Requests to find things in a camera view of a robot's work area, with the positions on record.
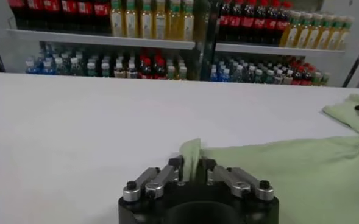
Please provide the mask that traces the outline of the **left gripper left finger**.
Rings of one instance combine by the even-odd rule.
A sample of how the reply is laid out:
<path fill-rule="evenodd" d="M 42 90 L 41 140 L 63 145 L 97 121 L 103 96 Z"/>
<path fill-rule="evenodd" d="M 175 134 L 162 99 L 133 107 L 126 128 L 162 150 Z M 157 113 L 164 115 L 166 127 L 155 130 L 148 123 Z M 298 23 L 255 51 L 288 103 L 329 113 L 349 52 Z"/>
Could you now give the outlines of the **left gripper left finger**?
<path fill-rule="evenodd" d="M 147 168 L 136 180 L 128 181 L 123 188 L 123 200 L 129 203 L 139 201 L 142 196 L 160 198 L 168 183 L 182 181 L 183 156 L 170 158 L 167 165 Z"/>

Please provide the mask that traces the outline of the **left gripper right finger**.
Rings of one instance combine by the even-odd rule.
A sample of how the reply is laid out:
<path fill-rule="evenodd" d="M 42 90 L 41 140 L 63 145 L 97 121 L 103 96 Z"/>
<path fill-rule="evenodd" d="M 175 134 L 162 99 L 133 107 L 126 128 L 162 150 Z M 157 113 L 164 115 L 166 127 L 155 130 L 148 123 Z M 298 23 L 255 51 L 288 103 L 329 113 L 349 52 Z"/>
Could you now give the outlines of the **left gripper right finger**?
<path fill-rule="evenodd" d="M 239 167 L 224 167 L 211 158 L 199 160 L 199 174 L 204 184 L 199 198 L 205 201 L 253 200 L 273 201 L 274 188 Z"/>

